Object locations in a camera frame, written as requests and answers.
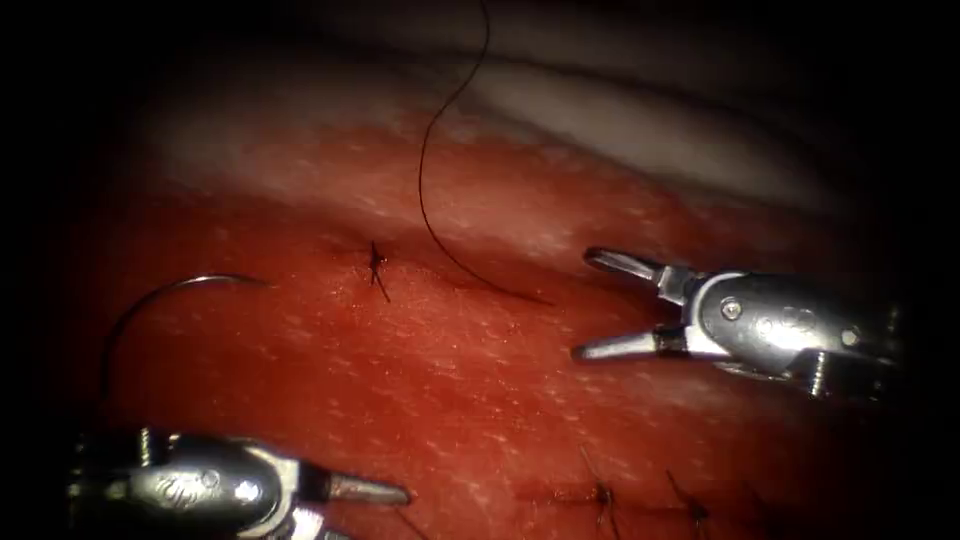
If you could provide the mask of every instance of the screw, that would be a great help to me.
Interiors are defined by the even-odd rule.
[[[736,298],[727,298],[720,304],[720,313],[724,319],[735,321],[739,319],[743,313],[743,306],[740,305],[740,302],[738,302]]]
[[[843,342],[847,347],[853,347],[860,341],[860,337],[857,336],[857,333],[850,328],[847,328],[843,332],[840,332],[840,341]]]

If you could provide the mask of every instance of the metal instrument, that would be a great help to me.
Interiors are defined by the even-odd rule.
[[[696,272],[591,247],[584,261],[652,282],[680,306],[681,324],[591,341],[571,355],[584,363],[637,355],[703,356],[736,375],[801,386],[810,395],[878,400],[899,378],[897,311],[841,299],[790,276]]]
[[[305,503],[405,505],[401,487],[329,471],[248,439],[81,435],[66,482],[68,529],[89,537],[346,540]]]

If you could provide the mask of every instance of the engraved logo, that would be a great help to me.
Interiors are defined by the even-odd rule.
[[[169,508],[187,510],[196,505],[211,488],[216,487],[219,478],[212,477],[210,472],[164,474],[157,482],[157,492]]]
[[[797,309],[792,306],[783,308],[780,325],[799,333],[807,333],[816,328],[817,316],[809,309]]]

